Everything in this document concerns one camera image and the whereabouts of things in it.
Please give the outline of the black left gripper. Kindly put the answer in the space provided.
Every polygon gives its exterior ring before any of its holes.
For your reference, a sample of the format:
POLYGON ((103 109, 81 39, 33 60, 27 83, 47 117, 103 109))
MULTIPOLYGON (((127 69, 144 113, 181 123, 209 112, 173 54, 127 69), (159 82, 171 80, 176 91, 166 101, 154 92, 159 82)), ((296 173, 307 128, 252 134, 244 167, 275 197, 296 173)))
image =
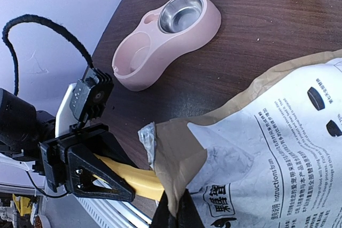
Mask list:
POLYGON ((133 202, 134 189, 100 159, 107 157, 134 168, 108 126, 95 124, 38 144, 33 171, 53 192, 63 187, 76 197, 133 202))

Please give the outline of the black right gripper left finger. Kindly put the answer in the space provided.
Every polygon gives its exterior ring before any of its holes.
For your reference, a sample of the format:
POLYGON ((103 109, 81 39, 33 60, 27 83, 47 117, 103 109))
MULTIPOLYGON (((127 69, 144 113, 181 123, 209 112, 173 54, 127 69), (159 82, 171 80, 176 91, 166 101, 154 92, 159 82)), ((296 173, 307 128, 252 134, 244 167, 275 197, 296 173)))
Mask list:
POLYGON ((170 213, 168 209, 168 199, 165 192, 163 192, 162 197, 159 201, 157 209, 154 213, 152 223, 149 228, 176 228, 177 220, 170 213))

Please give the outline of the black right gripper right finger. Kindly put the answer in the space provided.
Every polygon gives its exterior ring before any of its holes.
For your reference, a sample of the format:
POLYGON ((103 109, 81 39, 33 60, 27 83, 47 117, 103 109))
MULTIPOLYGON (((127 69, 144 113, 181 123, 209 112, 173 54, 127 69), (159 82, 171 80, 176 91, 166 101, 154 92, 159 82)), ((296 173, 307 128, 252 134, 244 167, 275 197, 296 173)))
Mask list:
POLYGON ((188 189, 179 201, 177 225, 179 228, 204 228, 196 206, 188 189))

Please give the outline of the yellow plastic scoop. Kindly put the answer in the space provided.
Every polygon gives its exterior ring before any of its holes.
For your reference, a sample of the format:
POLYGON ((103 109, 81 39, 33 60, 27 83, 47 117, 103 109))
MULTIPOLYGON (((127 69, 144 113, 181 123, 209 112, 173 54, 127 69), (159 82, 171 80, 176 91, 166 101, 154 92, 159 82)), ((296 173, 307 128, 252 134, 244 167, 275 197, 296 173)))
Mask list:
POLYGON ((123 178, 134 189, 137 195, 151 200, 161 200, 164 187, 153 170, 138 169, 104 156, 97 154, 95 156, 119 177, 123 178))

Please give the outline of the pet food bag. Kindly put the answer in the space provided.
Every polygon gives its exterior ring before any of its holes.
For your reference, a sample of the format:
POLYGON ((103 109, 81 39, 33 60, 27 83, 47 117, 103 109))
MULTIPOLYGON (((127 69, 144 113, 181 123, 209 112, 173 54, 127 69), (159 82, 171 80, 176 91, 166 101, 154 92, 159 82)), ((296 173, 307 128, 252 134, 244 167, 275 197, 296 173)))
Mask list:
POLYGON ((341 227, 341 51, 272 67, 222 107, 139 131, 177 220, 204 227, 341 227))

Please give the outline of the pink double pet feeder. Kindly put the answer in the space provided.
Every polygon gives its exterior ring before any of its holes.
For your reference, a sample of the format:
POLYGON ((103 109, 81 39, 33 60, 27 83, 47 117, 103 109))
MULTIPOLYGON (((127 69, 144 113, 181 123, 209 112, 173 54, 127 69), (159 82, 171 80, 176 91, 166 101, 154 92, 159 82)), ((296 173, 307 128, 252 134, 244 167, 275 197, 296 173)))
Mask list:
POLYGON ((178 57, 196 51, 211 41, 221 26, 221 13, 210 1, 202 0, 203 11, 189 28, 167 34, 159 28, 165 5, 146 13, 138 26, 117 47, 114 76, 130 91, 142 91, 154 84, 178 57))

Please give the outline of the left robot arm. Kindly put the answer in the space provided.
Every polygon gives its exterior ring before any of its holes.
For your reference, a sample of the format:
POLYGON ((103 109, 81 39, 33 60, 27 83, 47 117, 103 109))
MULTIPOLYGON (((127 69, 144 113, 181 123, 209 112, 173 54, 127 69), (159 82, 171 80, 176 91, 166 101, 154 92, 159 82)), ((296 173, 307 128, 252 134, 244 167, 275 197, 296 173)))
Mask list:
POLYGON ((81 198, 132 202, 135 190, 99 159, 105 154, 130 164, 108 126, 95 124, 53 137, 55 118, 1 89, 1 153, 19 162, 34 161, 33 172, 48 188, 81 198))

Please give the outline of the stainless steel bowl insert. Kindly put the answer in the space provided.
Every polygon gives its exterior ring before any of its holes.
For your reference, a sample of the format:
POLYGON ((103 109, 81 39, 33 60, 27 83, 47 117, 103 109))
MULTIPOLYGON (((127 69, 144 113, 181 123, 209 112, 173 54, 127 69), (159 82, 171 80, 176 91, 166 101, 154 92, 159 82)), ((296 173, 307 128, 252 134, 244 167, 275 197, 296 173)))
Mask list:
POLYGON ((199 19, 202 11, 202 0, 170 0, 160 13, 159 28, 167 34, 182 32, 199 19))

